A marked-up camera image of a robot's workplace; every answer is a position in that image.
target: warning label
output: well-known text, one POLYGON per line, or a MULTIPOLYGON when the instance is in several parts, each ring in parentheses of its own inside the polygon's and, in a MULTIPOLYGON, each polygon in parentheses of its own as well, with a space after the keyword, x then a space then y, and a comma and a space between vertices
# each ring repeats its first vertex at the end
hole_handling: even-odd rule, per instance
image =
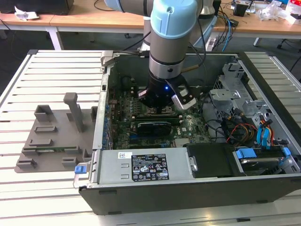
POLYGON ((169 180, 165 154, 132 155, 132 180, 169 180))

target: motherboard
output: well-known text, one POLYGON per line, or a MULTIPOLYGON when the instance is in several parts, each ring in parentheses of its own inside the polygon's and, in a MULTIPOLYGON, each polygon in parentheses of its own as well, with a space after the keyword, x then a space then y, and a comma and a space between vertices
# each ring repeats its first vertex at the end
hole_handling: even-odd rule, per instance
POLYGON ((111 90, 108 95, 113 149, 183 147, 210 142, 200 105, 180 112, 166 106, 143 105, 131 91, 111 90))

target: gray floor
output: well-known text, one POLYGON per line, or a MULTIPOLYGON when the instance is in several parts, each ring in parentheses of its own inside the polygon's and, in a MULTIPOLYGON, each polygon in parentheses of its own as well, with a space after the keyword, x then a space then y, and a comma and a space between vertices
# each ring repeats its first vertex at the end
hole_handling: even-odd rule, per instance
MULTIPOLYGON (((17 31, 14 36, 14 32, 7 31, 7 35, 6 40, 0 40, 0 93, 9 83, 21 63, 20 59, 24 59, 28 50, 53 49, 51 40, 46 38, 46 32, 17 31)), ((61 32, 61 37, 65 49, 119 50, 135 43, 142 35, 130 34, 131 38, 126 39, 124 34, 96 33, 94 43, 89 41, 88 33, 61 32)), ((282 49, 277 49, 280 41, 279 39, 263 39, 259 47, 254 47, 254 38, 234 37, 229 43, 227 51, 264 51, 276 56, 284 66, 290 69, 296 59, 301 56, 301 53, 298 53, 298 50, 301 49, 301 42, 292 40, 296 43, 288 42, 291 46, 284 43, 282 49)), ((293 75, 297 79, 301 78, 301 61, 295 66, 293 75)))

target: white desk leg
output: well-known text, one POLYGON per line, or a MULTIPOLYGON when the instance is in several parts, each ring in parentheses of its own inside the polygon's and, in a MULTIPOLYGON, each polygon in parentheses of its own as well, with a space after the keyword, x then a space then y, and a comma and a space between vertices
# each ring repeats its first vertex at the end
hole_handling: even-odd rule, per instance
POLYGON ((47 27, 47 31, 50 34, 50 38, 52 40, 52 44, 55 50, 64 50, 62 40, 60 37, 60 33, 57 31, 56 27, 47 27))
POLYGON ((0 30, 0 38, 1 39, 7 39, 8 37, 6 36, 4 30, 0 30))
POLYGON ((95 33, 94 32, 89 32, 89 40, 90 42, 95 42, 95 33))
POLYGON ((206 43, 206 52, 211 52, 213 47, 214 47, 214 44, 215 44, 215 41, 216 41, 216 38, 218 37, 218 32, 212 32, 207 43, 206 43))
POLYGON ((253 45, 257 47, 259 45, 260 41, 261 41, 261 38, 256 38, 253 45))

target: metal worktable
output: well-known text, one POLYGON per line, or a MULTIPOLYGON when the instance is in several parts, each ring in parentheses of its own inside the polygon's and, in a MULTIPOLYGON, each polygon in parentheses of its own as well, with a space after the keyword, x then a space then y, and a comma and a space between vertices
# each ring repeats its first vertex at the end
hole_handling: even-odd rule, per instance
MULTIPOLYGON (((281 63, 247 53, 301 125, 301 88, 281 63)), ((33 125, 36 106, 67 109, 65 92, 77 92, 81 109, 97 106, 101 51, 39 51, 27 55, 0 98, 0 225, 299 225, 301 190, 273 203, 109 216, 95 215, 78 190, 73 172, 23 173, 14 167, 33 125), (251 221, 240 222, 238 218, 251 221)), ((253 91, 256 87, 249 83, 253 91)))

